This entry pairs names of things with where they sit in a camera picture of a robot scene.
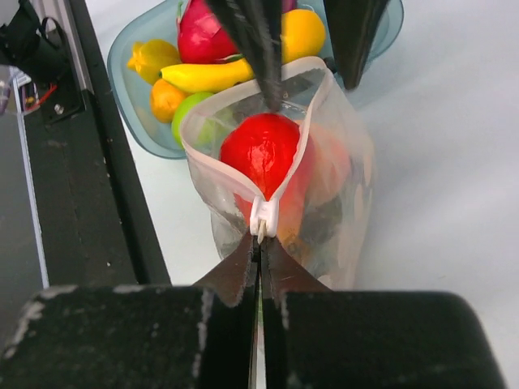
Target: orange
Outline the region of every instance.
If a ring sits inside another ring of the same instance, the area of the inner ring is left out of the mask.
[[[157,80],[152,87],[149,104],[153,116],[161,123],[171,123],[180,103],[188,96],[187,93],[174,87],[163,79]]]

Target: red fruit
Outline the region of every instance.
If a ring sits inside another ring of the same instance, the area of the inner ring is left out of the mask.
[[[246,119],[225,139],[220,160],[249,177],[270,200],[292,166],[298,142],[296,123],[261,113]]]
[[[298,142],[297,123],[280,115],[261,113],[245,120],[225,139],[220,160],[249,177],[270,200],[294,162]],[[301,227],[305,193],[311,181],[314,160],[314,144],[309,138],[301,162],[279,203],[277,236],[283,244],[297,236]],[[234,197],[249,223],[252,204],[237,194]]]
[[[337,196],[351,174],[351,161],[344,142],[332,131],[312,123],[311,133],[318,143],[315,145],[315,170],[307,202],[318,207]]]
[[[204,0],[189,0],[177,27],[178,52],[184,63],[216,63],[238,53]]]

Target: green apple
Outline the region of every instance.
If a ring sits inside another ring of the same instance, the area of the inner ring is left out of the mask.
[[[173,134],[174,139],[177,141],[180,147],[182,147],[182,140],[180,139],[180,124],[182,123],[182,120],[191,108],[193,108],[201,101],[213,95],[214,94],[211,92],[193,93],[178,105],[178,108],[175,111],[175,115],[173,117],[173,121],[171,122],[171,132]],[[209,118],[208,120],[206,120],[204,126],[200,130],[199,137],[196,140],[196,146],[208,145],[212,143],[215,139],[218,139],[229,133],[229,129],[226,129],[225,126],[223,126],[221,123],[232,125],[232,123],[234,122],[232,110],[223,109],[218,114],[218,120],[215,119],[216,118]]]
[[[173,121],[171,122],[171,133],[173,134],[174,139],[177,141],[180,147],[182,147],[182,140],[180,139],[180,123],[191,110],[191,108],[213,95],[214,93],[211,92],[193,93],[192,95],[186,97],[178,105],[177,110],[175,111],[175,115],[173,116]]]

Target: cable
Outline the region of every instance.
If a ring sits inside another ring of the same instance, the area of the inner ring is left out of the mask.
[[[54,27],[56,28],[56,32],[58,33],[59,39],[61,41],[60,46],[55,45],[53,42],[49,40],[49,35],[47,33],[47,24],[51,20],[54,23]],[[66,44],[66,33],[63,31],[61,24],[53,17],[47,16],[41,21],[41,31],[45,33],[45,38],[47,41],[54,46],[54,48],[59,49]]]
[[[27,111],[32,111],[32,110],[38,108],[40,105],[42,105],[45,102],[45,100],[47,100],[50,97],[50,95],[52,95],[56,91],[56,89],[58,89],[58,85],[56,85],[56,84],[50,85],[49,90],[40,99],[38,99],[38,101],[33,106],[31,106],[30,108],[27,108]]]

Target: plastic bag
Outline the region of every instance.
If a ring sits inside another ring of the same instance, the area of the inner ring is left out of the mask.
[[[320,58],[283,66],[282,86],[280,113],[299,123],[301,135],[293,165],[270,201],[248,177],[219,161],[226,136],[245,118],[268,112],[255,81],[202,101],[182,121],[192,181],[211,210],[221,258],[251,226],[258,229],[251,211],[259,204],[276,213],[273,232],[292,257],[328,287],[351,288],[371,208],[372,142]]]

